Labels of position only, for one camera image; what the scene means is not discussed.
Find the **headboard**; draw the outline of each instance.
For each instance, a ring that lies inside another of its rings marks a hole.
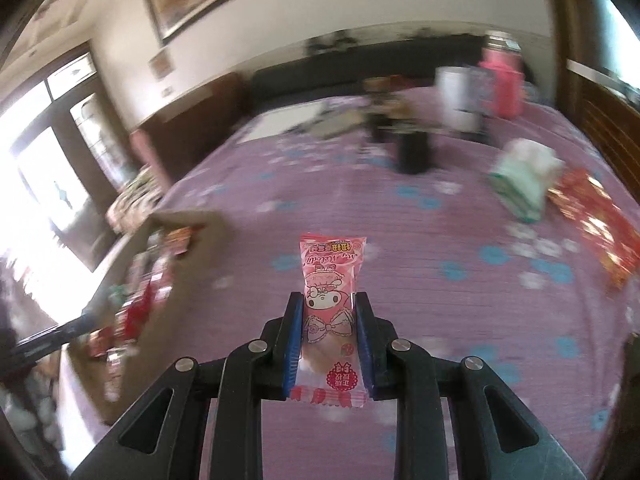
[[[368,77],[402,75],[433,84],[439,66],[477,65],[484,36],[455,34],[352,46],[263,68],[251,79],[257,112],[336,95],[362,93]],[[534,82],[525,67],[525,78]]]

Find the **pink bottle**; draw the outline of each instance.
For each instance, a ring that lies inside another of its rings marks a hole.
[[[482,68],[495,73],[493,112],[503,119],[513,119],[522,113],[522,56],[520,46],[506,32],[487,32],[482,50]]]

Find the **window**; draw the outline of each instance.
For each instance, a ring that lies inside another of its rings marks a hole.
[[[51,95],[57,99],[93,74],[95,68],[91,57],[84,54],[47,77]]]
[[[136,172],[118,144],[95,94],[71,108],[71,115],[111,185],[115,189],[123,189]]]
[[[89,195],[66,160],[53,130],[44,130],[17,161],[24,179],[51,221],[61,231],[68,228],[84,208]]]
[[[0,215],[0,255],[67,322],[95,291],[92,271],[116,241],[105,213],[136,171],[85,46],[25,85],[0,116],[0,194],[11,206]]]
[[[7,149],[50,104],[51,97],[44,81],[18,99],[0,116],[0,150]]]
[[[609,68],[622,81],[640,88],[640,40],[611,0],[600,0],[608,17]]]

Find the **pink candy packet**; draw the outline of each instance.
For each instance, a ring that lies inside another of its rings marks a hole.
[[[361,407],[367,400],[353,311],[366,240],[310,234],[300,238],[305,304],[291,399],[345,408]]]

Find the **white container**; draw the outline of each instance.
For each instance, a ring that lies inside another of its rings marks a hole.
[[[477,92],[478,70],[441,66],[436,70],[436,87],[442,103],[442,125],[465,133],[480,128],[481,110]]]

